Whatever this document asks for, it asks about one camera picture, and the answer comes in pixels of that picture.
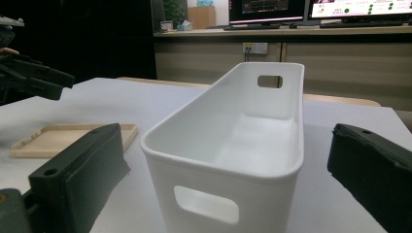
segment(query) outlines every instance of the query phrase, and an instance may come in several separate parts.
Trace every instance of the monitor screen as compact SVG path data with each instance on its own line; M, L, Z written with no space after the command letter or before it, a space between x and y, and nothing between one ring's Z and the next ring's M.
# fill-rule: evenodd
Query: monitor screen
M412 15L411 0L312 0L309 18L402 18Z
M305 0L229 0L229 24L303 20Z

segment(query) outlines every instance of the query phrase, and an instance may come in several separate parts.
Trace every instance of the table surface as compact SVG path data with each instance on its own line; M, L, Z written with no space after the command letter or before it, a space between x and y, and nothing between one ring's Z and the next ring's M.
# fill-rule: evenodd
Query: table surface
M91 232L166 229L139 141L202 89L96 78L64 89L59 101L34 97L0 107L0 188L22 193L47 159L13 158L10 145L52 124L133 123L139 134L125 152L131 172L113 190ZM298 176L288 233L385 232L326 169L332 129L347 123L412 150L412 135L390 108L304 100L305 162Z

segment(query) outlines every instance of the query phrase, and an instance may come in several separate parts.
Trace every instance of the white plastic storage bin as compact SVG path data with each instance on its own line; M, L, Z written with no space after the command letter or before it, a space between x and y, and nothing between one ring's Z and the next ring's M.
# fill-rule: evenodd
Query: white plastic storage bin
M241 63L142 137L169 233L286 230L303 163L303 74Z

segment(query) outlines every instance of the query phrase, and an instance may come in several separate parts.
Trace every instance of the light wood tray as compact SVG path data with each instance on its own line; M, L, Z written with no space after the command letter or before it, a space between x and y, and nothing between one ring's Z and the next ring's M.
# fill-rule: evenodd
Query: light wood tray
M50 125L10 147L14 157L50 158L66 149L88 131L104 124ZM126 151L137 135L134 124L121 124L123 151Z

